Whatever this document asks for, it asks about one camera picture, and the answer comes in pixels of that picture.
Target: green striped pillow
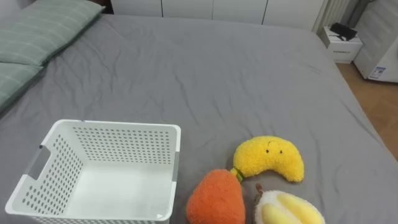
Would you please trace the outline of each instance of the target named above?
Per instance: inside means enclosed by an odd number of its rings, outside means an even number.
[[[90,1],[40,0],[0,22],[0,62],[42,65],[102,10]]]
[[[0,112],[34,80],[42,67],[0,63]]]

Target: plush toy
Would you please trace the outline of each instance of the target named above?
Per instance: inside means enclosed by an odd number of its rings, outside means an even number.
[[[325,224],[321,213],[308,201],[279,190],[262,191],[254,204],[254,224]]]
[[[231,172],[239,181],[269,169],[288,181],[300,182],[304,178],[303,160],[290,141],[275,136],[258,136],[238,146]]]
[[[301,181],[304,164],[295,146],[274,136],[259,136],[238,146],[233,168],[213,170],[199,183],[187,203],[191,224],[243,224],[245,211],[240,182],[273,169],[289,181]]]

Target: wooden floor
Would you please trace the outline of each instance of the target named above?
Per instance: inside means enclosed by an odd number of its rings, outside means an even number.
[[[353,64],[338,64],[362,109],[398,160],[398,83],[365,80]]]

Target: gray bed sheet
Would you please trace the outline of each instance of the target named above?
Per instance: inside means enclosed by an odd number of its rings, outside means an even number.
[[[182,129],[171,223],[239,143],[275,135],[302,154],[305,178],[269,171],[246,179],[312,202],[327,223],[397,223],[398,163],[315,34],[193,19],[101,16],[55,57],[0,120],[0,205],[58,119],[177,124]],[[0,223],[12,219],[0,213]]]

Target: white cabinet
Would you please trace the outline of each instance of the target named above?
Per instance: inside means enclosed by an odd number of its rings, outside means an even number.
[[[263,24],[312,30],[323,1],[268,0]]]
[[[266,5],[267,0],[214,0],[213,19],[262,24]]]
[[[161,0],[111,0],[115,15],[160,16]]]
[[[211,19],[213,0],[163,0],[164,17]]]

